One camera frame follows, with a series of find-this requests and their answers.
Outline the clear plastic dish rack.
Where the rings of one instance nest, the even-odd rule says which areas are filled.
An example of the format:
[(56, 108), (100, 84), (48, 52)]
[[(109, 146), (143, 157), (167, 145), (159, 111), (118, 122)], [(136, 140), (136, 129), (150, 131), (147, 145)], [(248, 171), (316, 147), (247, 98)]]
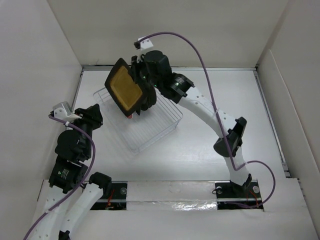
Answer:
[(134, 155), (174, 131), (183, 113), (170, 100), (156, 91), (156, 104), (140, 114), (126, 117), (106, 88), (93, 94), (100, 109), (125, 146)]

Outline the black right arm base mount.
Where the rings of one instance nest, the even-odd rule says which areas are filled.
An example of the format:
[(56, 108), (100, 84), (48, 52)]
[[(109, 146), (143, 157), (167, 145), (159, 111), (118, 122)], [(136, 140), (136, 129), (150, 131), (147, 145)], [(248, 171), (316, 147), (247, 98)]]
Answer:
[(248, 189), (243, 192), (235, 192), (229, 181), (215, 182), (215, 188), (211, 192), (216, 196), (218, 210), (260, 209), (262, 197), (259, 184), (253, 180)]

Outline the aluminium frame rail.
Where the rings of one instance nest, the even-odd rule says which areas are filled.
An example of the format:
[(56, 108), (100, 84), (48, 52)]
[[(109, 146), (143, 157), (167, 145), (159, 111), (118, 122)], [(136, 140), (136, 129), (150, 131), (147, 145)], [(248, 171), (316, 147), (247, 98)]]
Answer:
[[(113, 65), (82, 65), (83, 71), (110, 71)], [(171, 69), (175, 71), (202, 71), (203, 67), (187, 67), (187, 66), (172, 66)], [(256, 67), (206, 67), (207, 71), (256, 71)]]

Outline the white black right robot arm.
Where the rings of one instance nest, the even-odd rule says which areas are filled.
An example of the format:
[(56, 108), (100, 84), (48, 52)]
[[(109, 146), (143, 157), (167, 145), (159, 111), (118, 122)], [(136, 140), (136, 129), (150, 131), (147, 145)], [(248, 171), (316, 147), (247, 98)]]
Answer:
[(237, 197), (246, 194), (252, 181), (241, 149), (247, 120), (219, 110), (189, 78), (173, 72), (168, 57), (159, 50), (134, 55), (130, 64), (131, 76), (136, 83), (158, 90), (163, 97), (195, 114), (217, 134), (213, 149), (226, 162), (231, 191)]

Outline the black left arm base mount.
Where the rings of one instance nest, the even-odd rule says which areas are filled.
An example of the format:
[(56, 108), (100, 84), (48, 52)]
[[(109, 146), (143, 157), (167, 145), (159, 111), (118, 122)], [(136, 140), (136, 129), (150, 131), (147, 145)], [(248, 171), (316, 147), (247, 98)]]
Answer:
[(91, 207), (92, 211), (122, 211), (127, 209), (128, 183), (115, 181), (107, 195), (103, 195)]

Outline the square yellow plate dark rim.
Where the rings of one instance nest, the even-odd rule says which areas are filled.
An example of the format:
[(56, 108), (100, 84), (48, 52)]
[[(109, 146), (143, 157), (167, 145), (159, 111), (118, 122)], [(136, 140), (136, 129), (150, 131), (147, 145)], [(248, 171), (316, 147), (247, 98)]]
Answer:
[(126, 117), (132, 115), (147, 97), (146, 89), (133, 80), (131, 68), (123, 58), (113, 65), (104, 86)]

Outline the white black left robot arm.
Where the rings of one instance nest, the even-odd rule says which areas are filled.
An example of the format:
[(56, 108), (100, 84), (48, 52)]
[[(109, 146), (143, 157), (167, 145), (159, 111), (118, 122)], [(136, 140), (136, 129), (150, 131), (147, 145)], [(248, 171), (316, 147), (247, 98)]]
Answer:
[(72, 239), (96, 201), (112, 194), (111, 177), (100, 172), (89, 175), (96, 157), (93, 131), (103, 125), (100, 106), (72, 110), (65, 101), (48, 117), (66, 130), (57, 138), (43, 213), (25, 234), (26, 240)]

